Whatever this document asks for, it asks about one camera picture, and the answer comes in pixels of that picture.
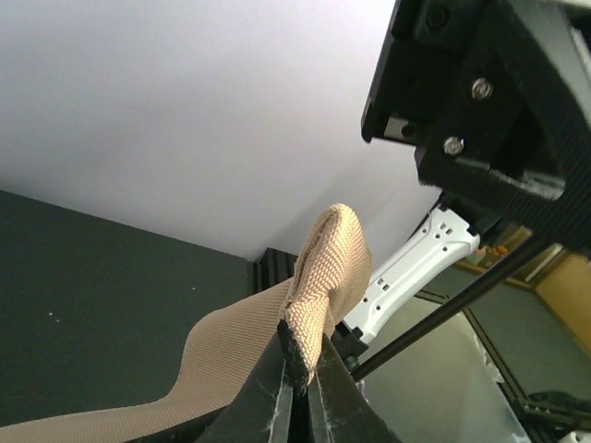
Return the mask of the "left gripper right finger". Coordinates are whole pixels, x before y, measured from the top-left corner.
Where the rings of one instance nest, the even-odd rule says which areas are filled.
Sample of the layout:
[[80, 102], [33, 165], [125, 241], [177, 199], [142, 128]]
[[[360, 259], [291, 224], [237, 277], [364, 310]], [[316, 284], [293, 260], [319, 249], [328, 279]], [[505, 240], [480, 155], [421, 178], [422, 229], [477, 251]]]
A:
[[396, 443], [393, 431], [371, 409], [331, 340], [322, 338], [308, 387], [309, 440], [324, 443]]

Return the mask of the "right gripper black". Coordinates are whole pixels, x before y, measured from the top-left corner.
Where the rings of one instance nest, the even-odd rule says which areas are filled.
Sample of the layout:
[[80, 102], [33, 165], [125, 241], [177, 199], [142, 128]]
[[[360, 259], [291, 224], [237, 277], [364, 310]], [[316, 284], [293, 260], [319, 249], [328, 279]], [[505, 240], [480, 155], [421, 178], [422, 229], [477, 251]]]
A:
[[590, 250], [590, 5], [399, 1], [361, 119], [419, 179]]

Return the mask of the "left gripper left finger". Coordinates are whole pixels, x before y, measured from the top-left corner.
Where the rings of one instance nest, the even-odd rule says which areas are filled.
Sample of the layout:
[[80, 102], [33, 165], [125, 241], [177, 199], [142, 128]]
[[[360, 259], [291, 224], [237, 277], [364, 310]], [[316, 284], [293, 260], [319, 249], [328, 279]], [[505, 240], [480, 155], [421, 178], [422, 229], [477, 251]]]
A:
[[308, 369], [295, 334], [281, 320], [235, 399], [199, 442], [306, 442]]

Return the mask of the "beige black pet tent fabric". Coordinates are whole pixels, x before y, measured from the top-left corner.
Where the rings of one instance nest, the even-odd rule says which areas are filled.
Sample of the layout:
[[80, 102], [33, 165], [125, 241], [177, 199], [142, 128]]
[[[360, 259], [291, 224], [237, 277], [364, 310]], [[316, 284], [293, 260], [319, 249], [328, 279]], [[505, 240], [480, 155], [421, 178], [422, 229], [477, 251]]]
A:
[[2, 428], [4, 442], [128, 442], [230, 404], [271, 337], [295, 348], [289, 368], [304, 390], [315, 376], [323, 337], [358, 304], [371, 255], [355, 212], [344, 204], [317, 219], [287, 281], [215, 310], [189, 332], [178, 376], [161, 399], [72, 413]]

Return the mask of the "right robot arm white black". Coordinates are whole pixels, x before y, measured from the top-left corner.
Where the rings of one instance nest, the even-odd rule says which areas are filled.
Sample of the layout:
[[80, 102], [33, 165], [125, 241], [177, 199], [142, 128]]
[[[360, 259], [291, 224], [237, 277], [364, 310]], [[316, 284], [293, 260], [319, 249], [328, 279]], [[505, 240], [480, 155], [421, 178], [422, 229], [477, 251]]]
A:
[[548, 246], [590, 250], [590, 5], [399, 1], [361, 120], [366, 142], [415, 149], [441, 194], [344, 323], [361, 352], [389, 318], [504, 224], [532, 237], [361, 366], [387, 362]]

